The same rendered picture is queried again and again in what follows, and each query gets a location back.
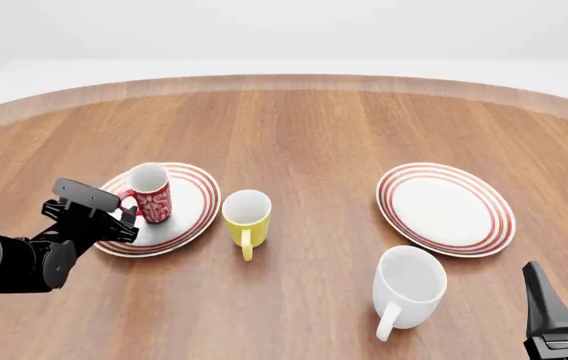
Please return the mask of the red patterned mug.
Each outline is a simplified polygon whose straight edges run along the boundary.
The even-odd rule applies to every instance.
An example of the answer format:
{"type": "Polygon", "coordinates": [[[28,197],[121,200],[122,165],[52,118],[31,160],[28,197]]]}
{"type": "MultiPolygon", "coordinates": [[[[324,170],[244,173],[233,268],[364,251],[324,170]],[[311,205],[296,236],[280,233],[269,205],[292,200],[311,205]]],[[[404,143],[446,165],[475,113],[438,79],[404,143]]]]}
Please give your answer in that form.
{"type": "Polygon", "coordinates": [[[147,223],[159,224],[172,213],[170,182],[163,167],[158,163],[144,163],[127,173],[127,185],[117,196],[124,200],[133,197],[137,204],[136,215],[147,223]]]}

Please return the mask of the white plate with red rings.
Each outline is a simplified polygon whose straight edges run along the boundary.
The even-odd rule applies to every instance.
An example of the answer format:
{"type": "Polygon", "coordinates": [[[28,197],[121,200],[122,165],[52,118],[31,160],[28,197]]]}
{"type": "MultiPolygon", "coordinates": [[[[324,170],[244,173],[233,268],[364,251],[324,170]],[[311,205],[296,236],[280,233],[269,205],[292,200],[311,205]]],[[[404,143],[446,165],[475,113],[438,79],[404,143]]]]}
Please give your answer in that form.
{"type": "Polygon", "coordinates": [[[381,214],[406,239],[451,257],[498,254],[514,239],[515,215],[487,182],[435,163],[393,167],[379,179],[381,214]]]}
{"type": "Polygon", "coordinates": [[[134,242],[96,242],[95,248],[118,257],[152,257],[186,245],[203,233],[221,206],[221,191],[216,179],[206,170],[191,164],[159,162],[167,173],[172,213],[167,221],[149,224],[139,216],[134,242]]]}

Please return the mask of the yellow mug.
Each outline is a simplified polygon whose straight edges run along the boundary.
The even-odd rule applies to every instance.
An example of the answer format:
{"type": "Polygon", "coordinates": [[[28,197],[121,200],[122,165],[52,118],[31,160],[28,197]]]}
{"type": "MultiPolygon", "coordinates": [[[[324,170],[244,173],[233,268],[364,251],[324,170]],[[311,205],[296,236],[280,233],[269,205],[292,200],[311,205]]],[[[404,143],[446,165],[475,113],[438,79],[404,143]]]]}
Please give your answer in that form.
{"type": "Polygon", "coordinates": [[[245,261],[251,261],[254,249],[265,242],[271,210],[270,198],[253,189],[236,191],[222,204],[225,224],[245,261]]]}

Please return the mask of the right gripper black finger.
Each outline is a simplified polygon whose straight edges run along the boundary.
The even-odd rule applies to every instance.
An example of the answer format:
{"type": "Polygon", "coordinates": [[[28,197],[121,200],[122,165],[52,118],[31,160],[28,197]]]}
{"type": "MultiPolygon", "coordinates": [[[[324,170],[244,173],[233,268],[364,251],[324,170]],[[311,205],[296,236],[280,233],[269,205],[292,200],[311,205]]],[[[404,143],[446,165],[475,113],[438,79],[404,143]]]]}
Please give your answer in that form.
{"type": "Polygon", "coordinates": [[[522,268],[527,296],[526,338],[568,340],[568,307],[554,290],[542,266],[530,261],[522,268]]]}

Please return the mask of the white mug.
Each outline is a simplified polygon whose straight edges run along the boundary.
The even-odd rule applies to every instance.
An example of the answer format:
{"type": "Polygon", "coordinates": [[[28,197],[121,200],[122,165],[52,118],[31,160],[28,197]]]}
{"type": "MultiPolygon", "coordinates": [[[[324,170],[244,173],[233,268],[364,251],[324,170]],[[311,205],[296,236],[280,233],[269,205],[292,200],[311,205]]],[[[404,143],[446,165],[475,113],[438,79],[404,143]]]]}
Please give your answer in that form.
{"type": "Polygon", "coordinates": [[[442,264],[427,251],[398,245],[376,266],[372,300],[380,317],[376,337],[387,341],[393,329],[411,329],[427,320],[447,290],[442,264]]]}

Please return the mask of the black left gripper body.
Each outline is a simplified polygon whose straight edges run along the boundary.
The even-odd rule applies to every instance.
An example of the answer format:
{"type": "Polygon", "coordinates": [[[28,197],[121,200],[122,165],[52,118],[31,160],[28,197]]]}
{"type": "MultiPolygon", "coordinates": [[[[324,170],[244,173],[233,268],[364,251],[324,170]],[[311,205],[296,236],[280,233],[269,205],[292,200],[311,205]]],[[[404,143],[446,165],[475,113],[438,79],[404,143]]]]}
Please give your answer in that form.
{"type": "Polygon", "coordinates": [[[47,200],[41,213],[54,224],[40,233],[40,239],[54,243],[70,241],[77,248],[90,248],[101,241],[125,242],[125,223],[111,215],[118,207],[118,200],[110,205],[47,200]]]}

